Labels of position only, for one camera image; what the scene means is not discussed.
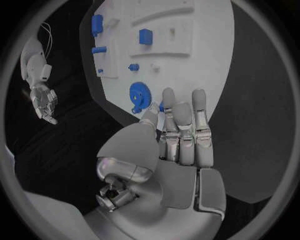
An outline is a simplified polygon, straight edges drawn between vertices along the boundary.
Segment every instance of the blue object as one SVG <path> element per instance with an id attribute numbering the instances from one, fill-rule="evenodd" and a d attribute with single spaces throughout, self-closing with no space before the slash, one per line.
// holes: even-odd
<path id="1" fill-rule="evenodd" d="M 163 102 L 160 103 L 160 105 L 159 105 L 159 110 L 160 110 L 161 112 L 164 112 L 164 111 L 165 111 L 165 107 L 164 107 L 164 103 L 163 103 Z"/>
<path id="2" fill-rule="evenodd" d="M 91 49 L 92 54 L 98 54 L 98 53 L 106 53 L 107 52 L 107 47 L 106 46 L 98 46 L 98 47 L 93 47 Z"/>
<path id="3" fill-rule="evenodd" d="M 138 71 L 140 69 L 140 65 L 130 64 L 128 68 L 130 69 L 130 71 Z"/>
<path id="4" fill-rule="evenodd" d="M 94 15 L 91 17 L 91 34 L 97 37 L 98 34 L 103 32 L 103 16 Z"/>
<path id="5" fill-rule="evenodd" d="M 139 30 L 139 44 L 152 45 L 153 44 L 153 32 L 149 29 Z"/>
<path id="6" fill-rule="evenodd" d="M 146 109 L 150 106 L 152 97 L 151 92 L 146 84 L 143 82 L 135 82 L 129 89 L 130 100 L 134 104 L 132 113 L 138 114 L 142 109 Z"/>

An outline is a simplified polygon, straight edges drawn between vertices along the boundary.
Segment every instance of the dark floor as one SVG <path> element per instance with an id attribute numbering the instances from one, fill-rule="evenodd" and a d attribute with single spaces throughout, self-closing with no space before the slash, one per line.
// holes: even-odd
<path id="1" fill-rule="evenodd" d="M 16 175 L 22 187 L 71 203 L 82 214 L 97 206 L 95 193 L 102 185 L 96 176 L 97 151 L 122 127 L 91 99 L 82 68 L 77 26 L 91 2 L 70 1 L 47 21 L 53 35 L 53 49 L 48 59 L 53 72 L 48 83 L 59 97 L 55 110 L 59 124 L 53 126 L 37 118 L 19 65 L 11 79 L 5 116 L 7 144 L 15 154 Z M 278 11 L 278 6 L 283 5 L 274 2 L 274 9 Z M 295 9 L 293 1 L 289 3 Z M 290 11 L 290 5 L 282 11 Z M 286 22 L 292 29 L 289 20 Z M 46 40 L 43 32 L 40 37 Z M 232 236 L 250 222 L 266 202 L 248 204 L 227 196 L 226 219 L 216 239 Z M 264 240 L 274 239 L 276 229 L 297 216 L 293 212 L 296 206 L 294 200 Z M 294 226 L 291 224 L 284 231 L 292 232 Z"/>

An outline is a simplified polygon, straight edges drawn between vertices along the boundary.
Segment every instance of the dark background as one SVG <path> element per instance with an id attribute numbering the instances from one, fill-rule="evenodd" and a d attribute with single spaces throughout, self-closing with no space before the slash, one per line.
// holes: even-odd
<path id="1" fill-rule="evenodd" d="M 7 2 L 7 4 L 5 4 L 5 8 L 9 14 L 1 15 L 0 17 L 2 22 L 1 49 L 9 42 L 8 36 L 12 34 L 27 9 L 29 9 L 34 2 L 38 1 L 28 0 L 24 2 Z M 266 0 L 264 2 L 281 19 L 296 45 L 298 45 L 297 31 L 300 21 L 298 1 Z M 27 159 L 28 156 L 39 156 L 39 158 L 42 158 L 41 154 L 44 154 L 45 156 L 51 155 L 52 157 L 49 157 L 50 159 L 61 158 L 61 161 L 64 161 L 67 158 L 64 157 L 65 152 L 59 152 L 61 151 L 61 146 L 64 146 L 64 149 L 80 149 L 84 140 L 85 142 L 91 143 L 90 151 L 73 151 L 68 155 L 68 159 L 79 159 L 79 157 L 81 157 L 88 163 L 88 161 L 94 157 L 93 154 L 89 155 L 88 152 L 93 153 L 97 151 L 114 132 L 121 128 L 116 121 L 92 101 L 85 82 L 81 65 L 78 26 L 91 3 L 92 1 L 88 0 L 71 0 L 66 6 L 59 10 L 59 13 L 52 16 L 48 21 L 52 23 L 52 26 L 55 26 L 56 23 L 61 23 L 58 24 L 58 27 L 53 28 L 54 43 L 48 59 L 50 64 L 55 64 L 51 75 L 52 80 L 49 84 L 55 89 L 58 96 L 63 96 L 63 98 L 59 99 L 59 105 L 56 111 L 56 116 L 60 123 L 58 126 L 55 126 L 55 137 L 57 138 L 59 135 L 67 136 L 67 139 L 73 139 L 72 142 L 64 140 L 63 137 L 59 137 L 60 142 L 56 145 L 57 148 L 48 148 L 49 144 L 47 141 L 49 141 L 49 143 L 53 141 L 54 136 L 51 135 L 51 132 L 54 130 L 54 126 L 37 120 L 31 109 L 32 104 L 28 99 L 29 89 L 27 84 L 21 79 L 18 66 L 16 67 L 9 92 L 19 97 L 10 96 L 7 101 L 7 105 L 13 106 L 14 111 L 7 111 L 6 119 L 9 119 L 9 121 L 6 122 L 6 127 L 7 129 L 15 128 L 14 131 L 10 131 L 11 134 L 7 136 L 7 142 L 9 146 L 13 148 L 15 154 L 19 153 L 20 159 Z M 40 37 L 42 40 L 47 40 L 47 35 L 43 32 L 40 32 Z M 41 140 L 43 144 L 39 152 L 28 147 L 30 143 L 34 145 L 35 142 L 40 142 Z M 80 209 L 81 212 L 86 213 L 91 210 L 90 208 L 96 205 L 95 201 L 86 201 L 86 199 L 93 199 L 93 192 L 99 189 L 100 185 L 95 176 L 85 175 L 85 173 L 89 172 L 86 169 L 92 169 L 94 167 L 94 162 L 91 161 L 89 164 L 86 164 L 86 169 L 81 169 L 81 171 L 78 171 L 79 165 L 79 162 L 73 161 L 67 165 L 66 169 L 64 168 L 64 164 L 57 165 L 51 161 L 47 161 L 39 165 L 43 168 L 47 168 L 47 172 L 39 171 L 32 173 L 31 170 L 36 169 L 35 166 L 30 165 L 29 162 L 20 161 L 20 164 L 17 164 L 19 167 L 16 168 L 16 173 L 18 178 L 24 183 L 23 187 L 25 189 L 34 189 L 41 194 L 47 189 L 45 195 L 49 195 L 50 190 L 50 194 L 53 197 L 57 199 L 61 198 L 77 206 L 82 206 Z M 55 181 L 53 185 L 51 185 L 53 177 L 58 178 L 56 179 L 58 182 L 59 180 L 66 180 L 67 171 L 73 172 L 73 175 L 68 176 L 71 180 L 69 179 L 70 185 L 66 186 L 66 188 L 69 189 L 68 193 L 72 192 L 70 189 L 73 190 L 74 196 L 76 196 L 75 199 L 70 194 L 65 196 L 63 189 L 59 192 Z M 36 174 L 37 178 L 43 176 L 41 180 L 47 184 L 47 187 L 43 187 L 43 184 L 40 182 L 39 184 L 32 184 L 29 183 L 30 181 L 26 181 L 29 174 Z M 89 184 L 84 184 L 84 182 L 86 182 L 84 180 L 87 179 L 89 180 Z M 78 198 L 76 194 L 78 192 L 82 193 L 82 198 Z M 9 236 L 11 239 L 20 236 L 25 239 L 34 238 L 31 231 L 27 229 L 14 213 L 14 210 L 11 208 L 3 193 L 1 193 L 1 199 L 2 219 L 5 220 L 3 221 L 1 234 Z M 282 232 L 285 233 L 286 238 L 299 237 L 300 234 L 296 225 L 298 216 L 297 203 L 299 199 L 300 196 L 299 193 L 297 193 L 282 218 L 271 229 L 267 236 L 263 238 L 264 240 L 274 239 Z M 245 225 L 265 204 L 265 202 L 262 202 L 256 205 L 247 205 L 233 198 L 229 199 L 228 202 L 232 209 L 234 209 L 232 214 L 236 216 L 235 220 L 234 218 L 231 220 L 230 224 L 233 227 L 231 226 L 231 229 L 228 230 L 228 236 L 230 236 L 230 232 L 233 233 L 235 229 L 239 229 L 240 226 Z"/>

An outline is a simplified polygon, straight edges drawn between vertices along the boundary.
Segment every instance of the white wire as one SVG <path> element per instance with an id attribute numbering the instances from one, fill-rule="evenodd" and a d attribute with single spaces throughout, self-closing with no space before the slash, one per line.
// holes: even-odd
<path id="1" fill-rule="evenodd" d="M 50 54 L 50 51 L 52 49 L 52 45 L 53 45 L 51 26 L 47 22 L 43 22 L 41 27 L 49 34 L 48 43 L 47 43 L 47 47 L 46 47 L 46 51 L 45 51 L 45 58 L 47 59 Z"/>

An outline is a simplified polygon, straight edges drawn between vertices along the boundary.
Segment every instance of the blue gear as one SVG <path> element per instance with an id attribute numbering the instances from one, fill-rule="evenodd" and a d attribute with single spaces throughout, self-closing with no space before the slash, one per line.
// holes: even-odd
<path id="1" fill-rule="evenodd" d="M 143 82 L 135 82 L 130 86 L 129 90 L 130 100 L 134 104 L 132 113 L 138 114 L 142 109 L 150 106 L 152 97 L 151 92 L 146 84 Z"/>

